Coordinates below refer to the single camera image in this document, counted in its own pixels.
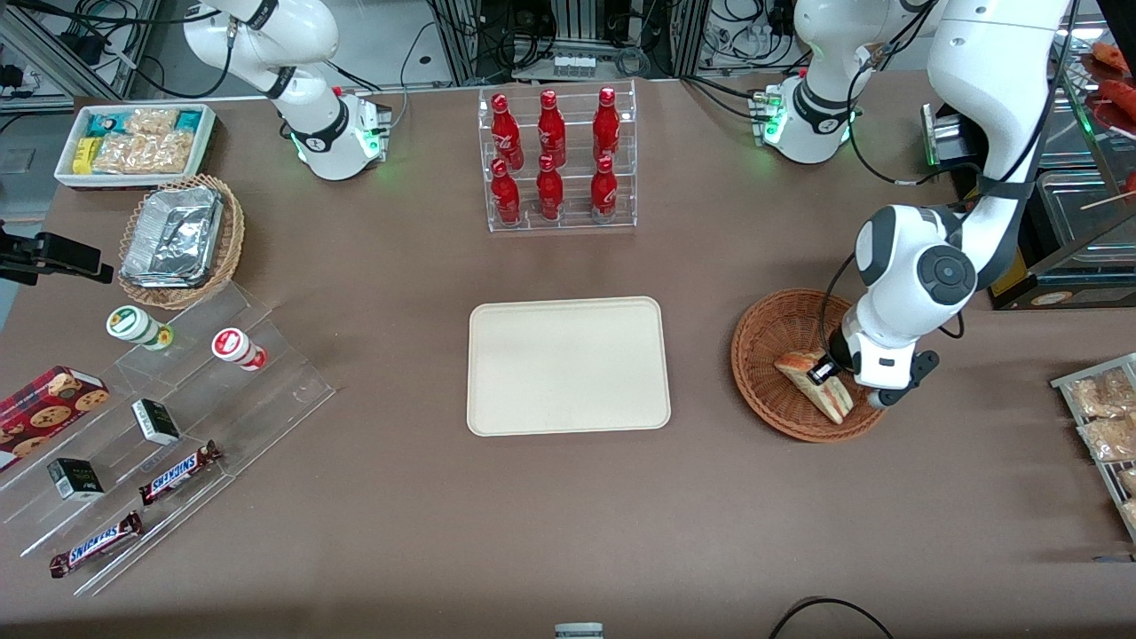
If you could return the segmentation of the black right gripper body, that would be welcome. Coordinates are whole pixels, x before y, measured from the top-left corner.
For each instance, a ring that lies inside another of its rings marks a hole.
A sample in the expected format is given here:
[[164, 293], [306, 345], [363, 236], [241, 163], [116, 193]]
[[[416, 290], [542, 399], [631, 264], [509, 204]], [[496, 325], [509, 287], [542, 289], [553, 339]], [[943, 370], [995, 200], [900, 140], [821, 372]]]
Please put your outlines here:
[[36, 287], [42, 262], [39, 249], [36, 234], [11, 234], [5, 231], [5, 222], [1, 223], [1, 279], [20, 287]]

